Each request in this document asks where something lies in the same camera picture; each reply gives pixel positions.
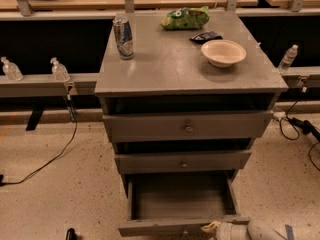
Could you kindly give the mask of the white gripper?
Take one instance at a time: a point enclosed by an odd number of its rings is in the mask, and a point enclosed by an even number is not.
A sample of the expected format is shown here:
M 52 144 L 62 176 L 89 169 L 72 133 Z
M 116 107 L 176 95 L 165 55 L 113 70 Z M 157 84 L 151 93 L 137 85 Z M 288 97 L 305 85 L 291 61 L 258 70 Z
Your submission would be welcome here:
M 246 225 L 235 225 L 232 223 L 221 224 L 220 221 L 213 221 L 201 227 L 203 240 L 250 240 Z

